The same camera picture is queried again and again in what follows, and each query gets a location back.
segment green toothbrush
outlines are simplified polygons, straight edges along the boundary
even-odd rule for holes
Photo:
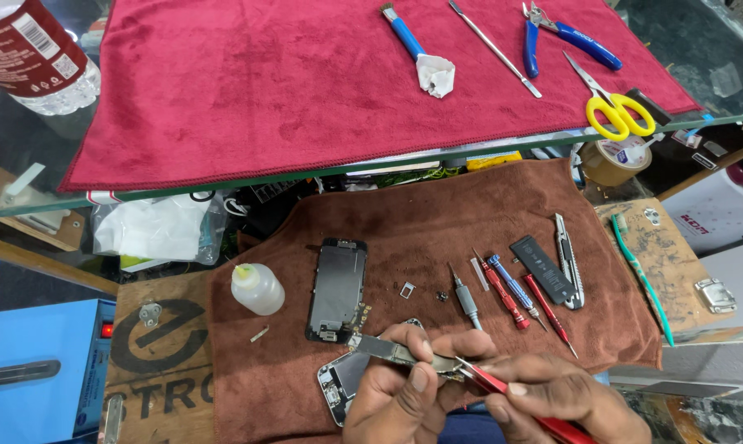
[[[613,231],[615,231],[615,238],[618,240],[618,246],[621,247],[623,256],[626,257],[627,261],[629,261],[629,265],[632,266],[634,273],[637,275],[637,277],[640,278],[640,281],[643,283],[643,287],[645,287],[645,289],[648,290],[649,295],[651,295],[651,300],[654,301],[656,311],[659,312],[660,318],[662,319],[662,330],[665,333],[665,339],[667,339],[667,343],[670,344],[671,347],[675,347],[675,344],[673,344],[673,333],[670,330],[670,324],[667,323],[665,310],[662,308],[662,304],[660,303],[659,298],[656,297],[656,291],[651,288],[651,284],[648,282],[648,278],[645,277],[645,273],[643,272],[643,267],[640,266],[640,262],[637,260],[636,257],[634,257],[634,254],[632,254],[632,252],[629,251],[628,248],[626,248],[626,244],[623,243],[623,238],[621,238],[621,233],[626,234],[629,231],[629,227],[626,226],[626,221],[624,220],[623,214],[614,214],[612,216],[612,222]]]

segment bottle cap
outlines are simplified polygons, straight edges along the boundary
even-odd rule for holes
[[[245,290],[254,288],[259,283],[259,271],[252,264],[240,264],[232,271],[232,283]]]

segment hand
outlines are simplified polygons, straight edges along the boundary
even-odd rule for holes
[[[502,357],[481,368],[509,382],[505,396],[494,393],[485,401],[508,444],[556,442],[534,416],[577,421],[599,444],[651,442],[651,429],[620,393],[563,359],[547,353]]]
[[[440,356],[492,358],[498,350],[489,335],[480,330],[449,334],[431,343],[417,326],[398,324],[382,337],[406,345],[417,359],[409,376],[403,366],[371,358],[360,379],[355,399],[344,422],[346,444],[428,444],[437,442],[445,425],[445,414],[465,394],[465,386],[439,378],[428,363]]]

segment dispensing bottle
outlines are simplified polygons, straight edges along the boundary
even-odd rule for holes
[[[100,95],[100,70],[40,0],[0,0],[0,88],[44,116]]]
[[[259,316],[272,315],[284,304],[284,288],[270,268],[240,264],[232,271],[232,296]]]

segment bottle label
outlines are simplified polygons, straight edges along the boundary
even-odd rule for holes
[[[0,20],[0,87],[13,96],[61,91],[86,68],[87,56],[40,0]]]

